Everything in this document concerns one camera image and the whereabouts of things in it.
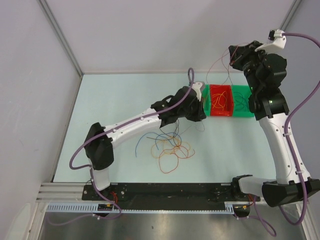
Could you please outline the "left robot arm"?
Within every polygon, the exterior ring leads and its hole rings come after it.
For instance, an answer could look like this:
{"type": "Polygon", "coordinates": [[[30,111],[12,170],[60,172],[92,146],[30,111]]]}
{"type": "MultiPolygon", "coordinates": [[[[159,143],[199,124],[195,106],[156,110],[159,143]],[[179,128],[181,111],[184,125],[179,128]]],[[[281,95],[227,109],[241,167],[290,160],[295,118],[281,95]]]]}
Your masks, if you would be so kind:
{"type": "Polygon", "coordinates": [[[144,112],[113,125],[93,124],[85,139],[85,154],[91,164],[93,194],[100,200],[110,196],[109,167],[114,162],[114,149],[123,142],[154,129],[175,123],[179,118],[200,122],[206,118],[202,93],[203,82],[180,88],[155,102],[144,112]]]}

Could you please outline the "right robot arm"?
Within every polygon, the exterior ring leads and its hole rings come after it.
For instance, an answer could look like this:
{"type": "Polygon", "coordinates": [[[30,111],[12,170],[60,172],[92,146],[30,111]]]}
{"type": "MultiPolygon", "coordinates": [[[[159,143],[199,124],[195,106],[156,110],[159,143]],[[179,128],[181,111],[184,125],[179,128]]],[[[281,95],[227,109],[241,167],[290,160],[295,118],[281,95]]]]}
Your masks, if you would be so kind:
{"type": "Polygon", "coordinates": [[[297,150],[291,125],[286,123],[289,108],[280,85],[286,77],[287,60],[265,51],[262,43],[253,41],[228,48],[230,66],[242,71],[248,86],[249,110],[254,114],[267,138],[276,171],[272,180],[243,175],[230,188],[231,196],[242,201],[248,194],[264,198],[270,207],[302,201],[320,190],[319,179],[313,179],[297,150]]]}

